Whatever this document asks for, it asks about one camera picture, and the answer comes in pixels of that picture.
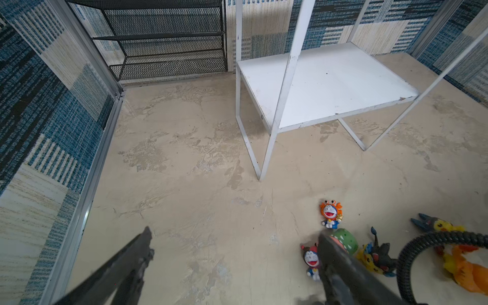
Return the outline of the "orange crab hood Doraemon figure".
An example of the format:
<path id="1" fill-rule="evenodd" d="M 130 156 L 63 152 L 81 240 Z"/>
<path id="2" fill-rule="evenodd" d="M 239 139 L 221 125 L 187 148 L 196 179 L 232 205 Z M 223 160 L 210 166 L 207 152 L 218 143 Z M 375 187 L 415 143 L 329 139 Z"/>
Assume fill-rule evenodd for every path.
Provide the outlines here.
<path id="1" fill-rule="evenodd" d="M 325 200 L 320 205 L 320 213 L 324 220 L 322 226 L 336 230 L 343 220 L 342 205 L 335 200 Z"/>

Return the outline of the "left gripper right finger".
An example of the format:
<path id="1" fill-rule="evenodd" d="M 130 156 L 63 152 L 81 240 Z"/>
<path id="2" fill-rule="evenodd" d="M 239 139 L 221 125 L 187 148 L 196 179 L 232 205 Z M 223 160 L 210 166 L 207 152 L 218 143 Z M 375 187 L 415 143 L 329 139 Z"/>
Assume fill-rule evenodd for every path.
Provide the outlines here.
<path id="1" fill-rule="evenodd" d="M 326 233 L 318 236 L 318 258 L 326 304 L 404 304 Z"/>

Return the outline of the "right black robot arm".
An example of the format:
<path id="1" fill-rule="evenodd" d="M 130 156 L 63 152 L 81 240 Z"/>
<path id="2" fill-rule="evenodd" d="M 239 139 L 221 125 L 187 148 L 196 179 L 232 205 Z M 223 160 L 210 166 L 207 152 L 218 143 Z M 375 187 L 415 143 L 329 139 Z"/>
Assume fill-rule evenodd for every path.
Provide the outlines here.
<path id="1" fill-rule="evenodd" d="M 480 296 L 464 292 L 442 270 L 442 258 L 433 250 L 441 245 L 467 245 L 487 249 L 487 235 L 457 231 L 436 232 L 410 241 L 399 254 L 397 283 L 400 297 L 407 304 L 480 302 Z"/>

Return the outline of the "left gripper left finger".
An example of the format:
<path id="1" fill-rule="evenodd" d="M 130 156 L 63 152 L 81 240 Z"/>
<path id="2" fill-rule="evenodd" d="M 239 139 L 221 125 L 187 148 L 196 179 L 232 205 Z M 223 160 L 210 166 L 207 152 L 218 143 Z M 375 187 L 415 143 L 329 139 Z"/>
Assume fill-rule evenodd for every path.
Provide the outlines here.
<path id="1" fill-rule="evenodd" d="M 152 232 L 143 232 L 126 244 L 95 273 L 57 304 L 138 304 L 144 286 L 144 273 L 153 260 Z"/>

